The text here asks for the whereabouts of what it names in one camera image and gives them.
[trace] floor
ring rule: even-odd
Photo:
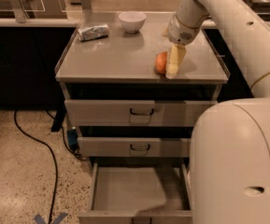
[[[173,11],[179,2],[92,0],[92,8]],[[18,129],[14,114],[13,110],[0,110],[0,224],[48,223],[55,182],[53,159],[45,145]],[[87,162],[77,160],[66,150],[62,132],[50,131],[53,119],[45,111],[23,110],[16,115],[18,125],[26,133],[48,144],[58,162],[53,219],[67,214],[63,221],[57,223],[78,223],[78,213],[86,211],[90,192],[91,176]]]

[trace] white bowl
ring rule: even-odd
[[[137,33],[144,25],[146,15],[138,11],[125,11],[119,15],[122,27],[127,33]]]

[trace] drawer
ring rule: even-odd
[[[192,127],[212,101],[66,100],[74,126]]]
[[[181,159],[100,158],[82,224],[192,224]]]
[[[80,137],[85,157],[190,157],[188,138]]]

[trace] speckled floor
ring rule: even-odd
[[[86,161],[64,147],[62,132],[52,133],[53,120],[45,111],[19,111],[17,121],[30,135],[50,145],[59,167],[53,216],[67,213],[61,223],[78,223],[86,211],[91,177]],[[48,223],[55,180],[49,150],[15,126],[14,111],[0,110],[0,223]]]

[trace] crumpled foil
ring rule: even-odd
[[[91,27],[78,28],[78,38],[80,41],[89,41],[109,35],[107,24]]]

